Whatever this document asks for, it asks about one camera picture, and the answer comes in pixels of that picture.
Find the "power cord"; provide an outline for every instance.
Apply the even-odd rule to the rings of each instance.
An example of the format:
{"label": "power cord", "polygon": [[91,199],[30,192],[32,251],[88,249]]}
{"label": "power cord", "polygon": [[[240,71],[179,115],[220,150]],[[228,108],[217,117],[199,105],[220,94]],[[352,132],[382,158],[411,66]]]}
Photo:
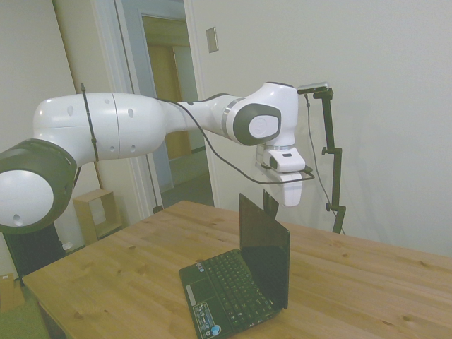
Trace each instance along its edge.
{"label": "power cord", "polygon": [[247,175],[245,172],[243,172],[240,168],[238,168],[237,166],[231,164],[229,161],[227,161],[225,158],[223,158],[221,155],[219,155],[217,153],[217,151],[213,148],[212,143],[210,142],[210,140],[207,137],[206,133],[204,133],[204,130],[202,129],[202,127],[199,125],[199,123],[196,121],[196,119],[193,116],[193,114],[190,113],[190,111],[187,108],[185,108],[184,106],[182,106],[178,102],[174,102],[174,101],[170,101],[170,100],[164,100],[164,99],[158,99],[158,98],[156,98],[156,99],[159,100],[159,101],[168,102],[170,104],[173,104],[173,105],[176,105],[178,107],[181,107],[191,117],[191,119],[194,121],[194,123],[198,127],[199,131],[201,131],[201,133],[203,134],[203,137],[207,141],[207,144],[209,145],[209,148],[212,150],[213,154],[215,154],[218,157],[218,159],[222,160],[225,164],[229,165],[234,170],[238,171],[238,173],[240,173],[241,175],[243,175],[245,178],[247,178],[248,180],[250,180],[252,182],[255,182],[255,183],[261,184],[261,185],[278,185],[278,184],[289,184],[291,182],[303,182],[303,181],[312,180],[312,179],[315,178],[315,176],[312,173],[310,173],[310,172],[299,171],[299,173],[305,173],[305,174],[309,175],[309,178],[287,180],[285,182],[260,182],[259,180],[255,180],[255,179],[251,178],[249,175]]}
{"label": "power cord", "polygon": [[[331,205],[330,198],[328,197],[328,194],[326,193],[325,186],[323,185],[322,179],[321,179],[320,174],[319,174],[319,168],[317,167],[316,150],[314,149],[314,142],[312,141],[312,134],[311,134],[311,112],[310,112],[310,109],[309,109],[311,104],[309,103],[307,94],[304,95],[304,98],[306,99],[306,107],[308,109],[308,133],[309,133],[309,140],[311,141],[312,155],[314,156],[315,170],[316,170],[316,173],[317,173],[317,177],[319,178],[320,186],[321,186],[323,192],[325,193],[326,200]],[[337,217],[337,213],[334,210],[330,210],[330,211],[333,212],[335,217]]]}

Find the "laptop keyboard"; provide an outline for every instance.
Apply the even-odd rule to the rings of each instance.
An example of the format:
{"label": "laptop keyboard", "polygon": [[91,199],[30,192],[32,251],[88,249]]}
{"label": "laptop keyboard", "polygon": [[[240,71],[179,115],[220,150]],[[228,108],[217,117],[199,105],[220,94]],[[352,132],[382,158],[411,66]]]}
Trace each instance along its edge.
{"label": "laptop keyboard", "polygon": [[203,266],[235,329],[252,327],[275,315],[273,302],[256,286],[238,251],[205,260]]}

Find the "floor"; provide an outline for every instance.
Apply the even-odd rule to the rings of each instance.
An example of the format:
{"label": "floor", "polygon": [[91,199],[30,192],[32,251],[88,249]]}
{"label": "floor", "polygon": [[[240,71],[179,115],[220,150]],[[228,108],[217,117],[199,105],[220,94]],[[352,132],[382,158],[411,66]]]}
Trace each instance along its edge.
{"label": "floor", "polygon": [[27,287],[25,303],[0,314],[0,339],[49,339],[37,301]]}

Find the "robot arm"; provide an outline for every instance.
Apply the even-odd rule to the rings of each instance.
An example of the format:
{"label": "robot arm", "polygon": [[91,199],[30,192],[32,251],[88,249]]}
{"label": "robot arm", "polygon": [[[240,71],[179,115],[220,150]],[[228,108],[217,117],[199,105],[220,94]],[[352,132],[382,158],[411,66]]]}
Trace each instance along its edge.
{"label": "robot arm", "polygon": [[[121,93],[91,93],[86,99],[90,119],[82,95],[45,100],[35,113],[34,138],[0,154],[1,232],[32,232],[54,222],[71,199],[76,169],[96,157],[145,155],[168,133],[196,129],[182,107],[202,129],[259,145],[256,167],[263,181],[299,179],[305,167],[295,148],[297,89],[289,85],[265,83],[248,97],[217,95],[181,107]],[[302,182],[267,186],[285,206],[299,203]]]}

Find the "wooden shelf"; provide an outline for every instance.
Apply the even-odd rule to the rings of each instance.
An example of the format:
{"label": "wooden shelf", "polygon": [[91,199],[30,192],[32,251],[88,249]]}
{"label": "wooden shelf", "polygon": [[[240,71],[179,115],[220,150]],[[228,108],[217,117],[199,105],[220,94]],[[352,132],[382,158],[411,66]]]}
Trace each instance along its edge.
{"label": "wooden shelf", "polygon": [[[90,202],[100,199],[105,213],[105,221],[95,224]],[[122,228],[121,217],[112,191],[96,189],[73,200],[85,245],[90,245],[115,230]]]}

